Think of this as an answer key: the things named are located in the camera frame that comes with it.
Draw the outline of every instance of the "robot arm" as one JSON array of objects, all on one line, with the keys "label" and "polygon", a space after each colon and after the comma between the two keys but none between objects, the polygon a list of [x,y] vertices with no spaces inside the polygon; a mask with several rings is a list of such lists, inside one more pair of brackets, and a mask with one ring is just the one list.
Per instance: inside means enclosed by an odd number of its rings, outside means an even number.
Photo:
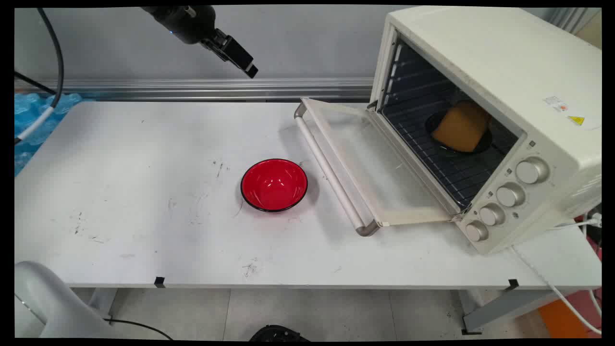
[{"label": "robot arm", "polygon": [[200,43],[222,61],[230,60],[250,78],[258,72],[252,56],[232,36],[215,28],[216,12],[212,6],[149,6],[142,9],[182,42]]}]

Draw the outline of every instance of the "toaster oven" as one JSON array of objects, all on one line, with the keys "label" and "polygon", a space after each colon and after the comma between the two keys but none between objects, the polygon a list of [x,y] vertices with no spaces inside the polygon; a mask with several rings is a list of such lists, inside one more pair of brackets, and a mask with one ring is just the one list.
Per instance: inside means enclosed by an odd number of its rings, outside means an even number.
[{"label": "toaster oven", "polygon": [[[453,222],[488,254],[601,202],[601,94],[601,50],[524,10],[419,6],[387,15],[367,109],[295,119],[357,233]],[[460,100],[491,115],[481,153],[426,126]]]}]

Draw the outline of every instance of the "red bowl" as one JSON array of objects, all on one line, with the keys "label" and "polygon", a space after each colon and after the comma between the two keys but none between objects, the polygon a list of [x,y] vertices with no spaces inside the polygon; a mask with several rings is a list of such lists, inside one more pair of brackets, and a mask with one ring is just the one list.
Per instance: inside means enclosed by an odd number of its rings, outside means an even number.
[{"label": "red bowl", "polygon": [[250,167],[241,178],[241,195],[252,207],[266,212],[290,209],[308,189],[305,172],[296,163],[267,159]]}]

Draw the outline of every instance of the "oven door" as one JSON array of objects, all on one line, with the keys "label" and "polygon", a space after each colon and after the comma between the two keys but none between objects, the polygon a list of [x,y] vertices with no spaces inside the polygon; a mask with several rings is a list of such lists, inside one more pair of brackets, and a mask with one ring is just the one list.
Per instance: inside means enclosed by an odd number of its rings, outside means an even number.
[{"label": "oven door", "polygon": [[[301,99],[295,120],[358,234],[451,220],[369,111]],[[371,214],[367,225],[357,212],[365,207]]]}]

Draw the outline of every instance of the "black cable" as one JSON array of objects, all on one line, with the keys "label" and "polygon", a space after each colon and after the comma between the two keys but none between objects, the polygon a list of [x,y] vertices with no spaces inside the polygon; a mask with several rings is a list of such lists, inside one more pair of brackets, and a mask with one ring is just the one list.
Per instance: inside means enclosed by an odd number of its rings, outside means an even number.
[{"label": "black cable", "polygon": [[55,106],[60,101],[60,97],[62,96],[62,87],[64,86],[64,59],[62,58],[62,50],[60,49],[60,43],[58,42],[58,38],[55,35],[54,28],[51,26],[45,11],[42,8],[38,7],[39,14],[41,15],[42,21],[45,22],[45,26],[47,27],[47,31],[49,31],[49,36],[51,36],[51,40],[54,42],[55,55],[58,59],[58,91],[55,94],[54,100],[51,103],[51,107],[55,108]]},{"label": "black cable", "polygon": [[158,329],[156,329],[156,328],[154,328],[154,327],[146,326],[145,324],[141,324],[141,323],[137,323],[137,322],[132,322],[132,321],[114,320],[114,319],[112,319],[112,318],[103,318],[103,320],[105,320],[105,321],[107,321],[107,322],[117,322],[117,323],[128,323],[128,324],[134,324],[134,325],[139,326],[139,327],[143,327],[143,328],[151,329],[151,330],[153,330],[153,331],[155,331],[155,332],[158,332],[158,333],[160,333],[160,334],[164,335],[167,339],[169,339],[169,340],[173,340],[173,339],[171,339],[171,337],[170,337],[170,336],[168,336],[168,335],[164,334],[162,331],[159,331]]},{"label": "black cable", "polygon": [[44,92],[48,92],[48,93],[50,93],[52,95],[55,95],[55,91],[53,91],[52,89],[49,89],[48,87],[42,85],[41,83],[39,83],[39,82],[37,82],[37,81],[27,77],[27,76],[24,76],[23,74],[15,71],[15,70],[14,70],[14,72],[15,72],[15,77],[21,79],[22,81],[30,84],[31,86],[35,86],[35,87],[39,88],[40,90],[42,90]]}]

